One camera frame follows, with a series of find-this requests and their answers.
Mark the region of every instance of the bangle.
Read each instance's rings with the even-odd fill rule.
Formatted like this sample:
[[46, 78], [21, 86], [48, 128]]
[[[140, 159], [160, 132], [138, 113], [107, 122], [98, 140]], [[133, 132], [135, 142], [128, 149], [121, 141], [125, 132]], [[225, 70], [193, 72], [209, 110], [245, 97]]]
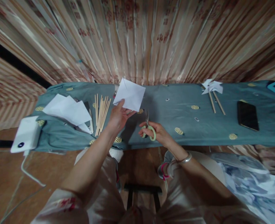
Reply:
[[181, 160], [181, 161], [177, 161], [177, 163], [178, 163], [178, 164], [187, 163], [188, 161], [191, 160], [191, 158], [192, 158], [192, 155], [191, 155], [190, 152], [188, 152], [188, 156], [187, 156], [185, 159]]

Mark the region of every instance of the blue-green cloth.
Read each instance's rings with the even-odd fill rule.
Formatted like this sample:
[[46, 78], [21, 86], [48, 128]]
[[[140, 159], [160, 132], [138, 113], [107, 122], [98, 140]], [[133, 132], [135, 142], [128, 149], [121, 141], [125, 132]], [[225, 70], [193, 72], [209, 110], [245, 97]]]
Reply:
[[[142, 109], [149, 109], [149, 120], [161, 123], [170, 135], [180, 145], [242, 145], [262, 144], [275, 146], [275, 93], [266, 88], [268, 81], [250, 82], [255, 86], [244, 83], [222, 84], [223, 94], [216, 93], [226, 115], [223, 115], [218, 103], [214, 102], [216, 114], [213, 112], [208, 94], [202, 95], [200, 84], [169, 84], [168, 86], [146, 86]], [[92, 111], [94, 129], [96, 129], [96, 115], [93, 103], [95, 94], [112, 98], [114, 85], [86, 82], [69, 82], [52, 86], [39, 97], [37, 107], [45, 107], [56, 94], [70, 95], [73, 98], [88, 101]], [[237, 119], [237, 101], [244, 100], [257, 107], [260, 131], [242, 127]], [[104, 127], [107, 125], [111, 103]], [[37, 151], [54, 150], [82, 150], [95, 139], [94, 134], [74, 129], [74, 126], [57, 118], [46, 115], [42, 111], [34, 111], [31, 116], [39, 115], [38, 120], [45, 120], [41, 128], [41, 135], [36, 148]], [[145, 113], [133, 115], [120, 132], [121, 143], [114, 143], [114, 147], [126, 150], [160, 146], [150, 138], [138, 135], [139, 124], [145, 120]], [[180, 128], [184, 134], [175, 131]], [[230, 134], [237, 135], [231, 140]]]

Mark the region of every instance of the curtain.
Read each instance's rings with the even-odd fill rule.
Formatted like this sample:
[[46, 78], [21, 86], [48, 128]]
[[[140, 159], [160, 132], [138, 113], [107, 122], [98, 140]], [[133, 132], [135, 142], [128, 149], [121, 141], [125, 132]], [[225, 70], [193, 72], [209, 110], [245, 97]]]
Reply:
[[18, 127], [45, 89], [0, 58], [0, 130]]
[[0, 44], [51, 84], [275, 80], [275, 0], [0, 0]]

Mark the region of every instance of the black phone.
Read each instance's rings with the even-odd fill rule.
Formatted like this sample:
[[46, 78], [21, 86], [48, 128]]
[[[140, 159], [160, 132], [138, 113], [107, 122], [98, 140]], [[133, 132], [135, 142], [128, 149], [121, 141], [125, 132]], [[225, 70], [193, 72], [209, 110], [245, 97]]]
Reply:
[[242, 101], [237, 102], [238, 123], [241, 126], [259, 131], [259, 123], [256, 107]]

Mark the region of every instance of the bundle of wooden sticks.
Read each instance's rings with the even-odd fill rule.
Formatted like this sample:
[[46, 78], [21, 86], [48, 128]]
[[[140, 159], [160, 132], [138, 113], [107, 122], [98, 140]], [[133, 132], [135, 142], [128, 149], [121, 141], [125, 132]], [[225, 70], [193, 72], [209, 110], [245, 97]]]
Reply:
[[95, 95], [95, 104], [96, 104], [96, 134], [95, 136], [100, 135], [100, 133], [103, 130], [104, 127], [104, 123], [106, 120], [106, 116], [107, 116], [107, 112], [109, 109], [109, 105], [110, 105], [111, 99], [108, 101], [108, 96], [105, 97], [105, 99], [103, 100], [103, 97], [101, 95], [101, 99], [100, 99], [100, 107], [98, 106], [98, 94], [97, 97]]

